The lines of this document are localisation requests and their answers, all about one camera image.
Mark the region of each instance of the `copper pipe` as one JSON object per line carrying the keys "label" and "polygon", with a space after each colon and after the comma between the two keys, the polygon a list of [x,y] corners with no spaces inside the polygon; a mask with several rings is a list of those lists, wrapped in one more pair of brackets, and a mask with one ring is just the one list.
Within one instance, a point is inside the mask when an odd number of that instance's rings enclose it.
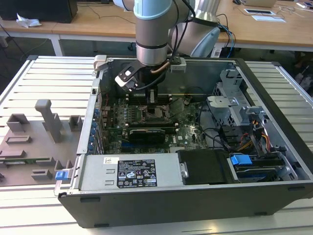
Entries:
{"label": "copper pipe", "polygon": [[169,61],[167,61],[164,65],[162,65],[160,68],[158,68],[157,70],[151,70],[150,72],[152,74],[157,74],[161,71],[163,71],[164,69],[166,69],[171,63]]}

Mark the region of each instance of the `robotic arm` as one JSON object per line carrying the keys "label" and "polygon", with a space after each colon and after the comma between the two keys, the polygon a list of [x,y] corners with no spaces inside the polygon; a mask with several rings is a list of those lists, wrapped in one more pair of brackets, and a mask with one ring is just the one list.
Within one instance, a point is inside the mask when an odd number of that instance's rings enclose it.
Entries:
{"label": "robotic arm", "polygon": [[[206,57],[220,33],[216,18],[220,0],[197,0],[197,3],[195,0],[114,0],[114,3],[133,10],[136,16],[137,60],[115,78],[126,91],[146,90],[147,94],[153,88],[157,95],[156,86],[165,79],[178,51],[192,57]],[[170,58],[168,45],[173,49]]]}

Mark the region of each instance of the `blue cable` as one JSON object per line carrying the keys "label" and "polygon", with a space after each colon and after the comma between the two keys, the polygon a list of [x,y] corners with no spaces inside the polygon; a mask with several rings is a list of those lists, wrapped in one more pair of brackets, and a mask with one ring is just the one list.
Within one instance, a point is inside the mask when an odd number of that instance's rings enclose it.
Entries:
{"label": "blue cable", "polygon": [[229,54],[228,54],[227,58],[230,57],[230,54],[231,54],[231,52],[232,52],[232,50],[233,50],[233,48],[234,48],[234,44],[233,44],[234,40],[233,40],[233,38],[232,38],[232,35],[233,35],[233,34],[230,33],[229,35],[230,35],[230,37],[231,37],[231,48],[230,48],[230,51],[229,51]]}
{"label": "blue cable", "polygon": [[220,24],[220,26],[221,26],[223,29],[225,29],[225,31],[228,33],[228,35],[229,35],[230,38],[231,38],[231,47],[230,47],[229,54],[228,54],[228,56],[227,56],[227,58],[229,58],[229,57],[230,57],[230,54],[231,54],[231,52],[232,52],[232,50],[233,50],[233,47],[234,47],[234,44],[233,44],[234,40],[233,40],[233,38],[232,38],[232,33],[229,32],[229,30],[228,30],[227,28],[225,28],[223,25]]}

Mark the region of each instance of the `warning label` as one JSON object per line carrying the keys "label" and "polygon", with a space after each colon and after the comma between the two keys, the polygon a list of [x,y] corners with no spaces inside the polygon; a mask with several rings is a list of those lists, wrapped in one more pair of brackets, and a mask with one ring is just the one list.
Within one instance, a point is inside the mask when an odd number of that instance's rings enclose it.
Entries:
{"label": "warning label", "polygon": [[119,188],[156,187],[156,164],[153,160],[118,161],[117,186]]}

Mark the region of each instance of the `laptop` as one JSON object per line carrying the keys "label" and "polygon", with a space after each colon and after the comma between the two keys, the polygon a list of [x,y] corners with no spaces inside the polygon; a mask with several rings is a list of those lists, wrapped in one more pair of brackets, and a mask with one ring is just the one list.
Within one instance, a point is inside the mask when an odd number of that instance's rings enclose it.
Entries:
{"label": "laptop", "polygon": [[241,0],[241,2],[246,6],[273,7],[276,0]]}

